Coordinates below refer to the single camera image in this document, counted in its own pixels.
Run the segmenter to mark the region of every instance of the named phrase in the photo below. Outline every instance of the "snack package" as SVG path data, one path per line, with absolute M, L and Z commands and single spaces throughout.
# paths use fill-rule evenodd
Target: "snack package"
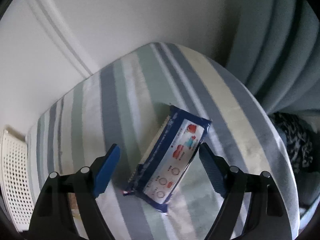
M 136 195 L 157 210 L 167 212 L 172 192 L 210 124 L 209 120 L 170 106 L 170 115 L 138 164 L 124 195 Z

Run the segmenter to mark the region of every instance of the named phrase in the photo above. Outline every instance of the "striped mattress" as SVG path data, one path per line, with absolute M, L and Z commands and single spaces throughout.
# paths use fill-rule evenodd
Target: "striped mattress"
M 177 187 L 168 213 L 122 195 L 170 104 L 212 120 L 205 141 L 229 165 L 253 174 L 271 172 L 295 238 L 297 188 L 285 147 L 269 118 L 223 67 L 169 43 L 151 43 L 116 60 L 76 85 L 40 117 L 27 134 L 33 200 L 50 172 L 69 174 L 90 166 L 116 143 L 121 147 L 120 161 L 97 199 L 114 237 L 204 239 L 223 199 L 214 192 L 198 156 Z M 233 236 L 241 234 L 249 199 L 246 195 Z

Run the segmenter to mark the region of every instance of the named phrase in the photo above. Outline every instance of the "curtain fold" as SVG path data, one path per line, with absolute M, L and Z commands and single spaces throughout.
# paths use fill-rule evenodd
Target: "curtain fold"
M 318 113 L 319 27 L 306 0 L 244 0 L 226 68 L 268 114 Z

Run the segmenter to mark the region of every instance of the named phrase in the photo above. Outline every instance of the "blue gripper pad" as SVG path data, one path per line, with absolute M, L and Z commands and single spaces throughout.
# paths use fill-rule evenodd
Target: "blue gripper pad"
M 205 143 L 201 144 L 199 147 L 199 158 L 202 162 L 204 170 L 208 175 L 214 191 L 225 198 L 228 194 L 227 188 L 224 183 L 225 174 L 218 168 L 215 162 L 216 156 Z
M 94 177 L 94 188 L 92 191 L 94 198 L 97 198 L 101 193 L 106 191 L 111 175 L 120 159 L 120 148 L 118 145 L 113 146 L 110 150 L 111 152 L 107 153 L 109 157 L 106 158 L 100 170 Z

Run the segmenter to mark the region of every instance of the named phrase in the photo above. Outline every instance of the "yellow stripe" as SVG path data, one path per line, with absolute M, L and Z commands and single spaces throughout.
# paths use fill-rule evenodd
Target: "yellow stripe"
M 218 107 L 237 143 L 249 173 L 260 174 L 262 171 L 270 171 L 268 160 L 254 130 L 223 79 L 202 54 L 183 46 L 178 47 Z

